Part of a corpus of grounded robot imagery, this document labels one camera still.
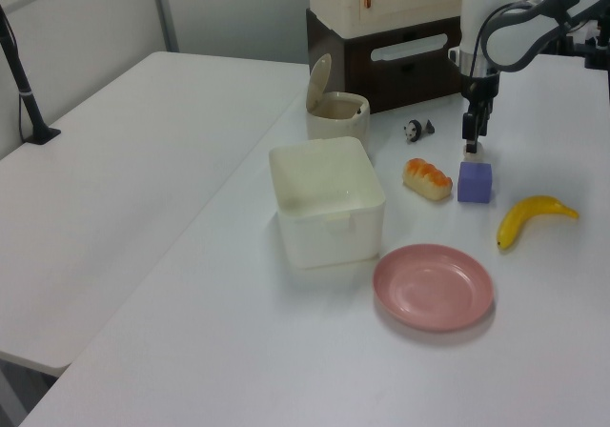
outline toy bread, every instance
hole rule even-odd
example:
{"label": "toy bread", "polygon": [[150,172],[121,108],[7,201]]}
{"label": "toy bread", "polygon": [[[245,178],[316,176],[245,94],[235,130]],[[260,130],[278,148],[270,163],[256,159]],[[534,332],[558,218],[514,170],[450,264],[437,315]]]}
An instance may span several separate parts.
{"label": "toy bread", "polygon": [[454,185],[450,177],[421,158],[412,158],[404,166],[402,182],[429,200],[442,200],[449,196]]}

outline purple cube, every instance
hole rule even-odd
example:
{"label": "purple cube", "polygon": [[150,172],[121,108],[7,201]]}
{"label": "purple cube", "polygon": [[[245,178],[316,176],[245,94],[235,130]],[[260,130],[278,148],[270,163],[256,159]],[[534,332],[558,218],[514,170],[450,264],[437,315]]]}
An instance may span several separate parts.
{"label": "purple cube", "polygon": [[457,181],[457,201],[489,203],[492,197],[492,166],[489,163],[461,162]]}

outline banana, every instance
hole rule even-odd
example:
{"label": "banana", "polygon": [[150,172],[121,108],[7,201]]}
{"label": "banana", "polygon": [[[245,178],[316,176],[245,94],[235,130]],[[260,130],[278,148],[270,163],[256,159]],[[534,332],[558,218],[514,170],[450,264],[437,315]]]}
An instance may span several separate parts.
{"label": "banana", "polygon": [[553,196],[534,195],[521,200],[504,216],[498,227],[498,247],[508,249],[515,242],[523,224],[539,214],[564,214],[575,219],[579,214]]}

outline lamp base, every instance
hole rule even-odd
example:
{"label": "lamp base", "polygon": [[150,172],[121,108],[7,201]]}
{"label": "lamp base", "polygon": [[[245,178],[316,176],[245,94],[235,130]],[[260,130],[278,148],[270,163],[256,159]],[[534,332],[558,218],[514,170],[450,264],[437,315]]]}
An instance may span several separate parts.
{"label": "lamp base", "polygon": [[61,130],[52,129],[51,127],[49,127],[49,132],[50,132],[49,135],[42,139],[36,139],[33,136],[29,136],[25,139],[25,142],[31,143],[31,144],[37,144],[38,146],[42,146],[43,144],[47,144],[47,142],[54,139],[55,136],[57,136],[59,133],[61,133]]}

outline white table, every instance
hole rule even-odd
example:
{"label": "white table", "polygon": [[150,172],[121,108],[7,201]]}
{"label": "white table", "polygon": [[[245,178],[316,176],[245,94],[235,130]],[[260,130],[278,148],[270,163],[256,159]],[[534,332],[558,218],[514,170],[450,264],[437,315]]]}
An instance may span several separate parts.
{"label": "white table", "polygon": [[[580,60],[539,57],[503,75],[482,139],[490,205],[433,204],[401,185],[415,156],[457,181],[460,97],[373,116],[382,254],[448,244],[494,280],[495,308],[480,323],[428,334],[376,305],[376,260],[288,265],[267,155],[305,139],[302,96],[23,426],[607,426],[608,106],[605,73]],[[413,117],[437,132],[408,146]],[[535,193],[559,196],[580,220],[537,218],[500,254],[497,224]]]}
{"label": "white table", "polygon": [[0,161],[0,358],[60,375],[307,77],[156,53]]}

